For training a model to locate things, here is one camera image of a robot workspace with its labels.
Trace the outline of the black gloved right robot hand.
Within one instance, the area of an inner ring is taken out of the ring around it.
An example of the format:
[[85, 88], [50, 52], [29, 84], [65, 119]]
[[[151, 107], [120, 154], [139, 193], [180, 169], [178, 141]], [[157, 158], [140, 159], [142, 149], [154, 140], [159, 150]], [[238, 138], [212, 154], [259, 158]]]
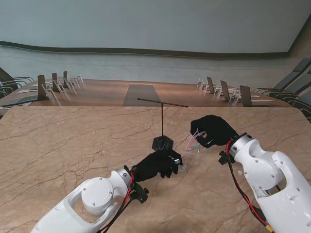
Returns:
[[237, 132], [221, 117], [206, 115], [190, 123], [190, 133], [203, 147], [226, 145], [230, 139], [238, 137]]

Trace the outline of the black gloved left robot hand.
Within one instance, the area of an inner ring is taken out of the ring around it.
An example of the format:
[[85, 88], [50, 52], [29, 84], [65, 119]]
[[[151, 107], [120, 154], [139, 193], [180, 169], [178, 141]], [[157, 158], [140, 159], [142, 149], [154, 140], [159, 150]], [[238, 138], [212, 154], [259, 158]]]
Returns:
[[142, 182], [155, 177], [170, 178], [178, 174], [178, 166], [182, 165], [182, 157], [176, 151], [159, 150], [149, 154], [141, 162], [132, 167], [135, 182]]

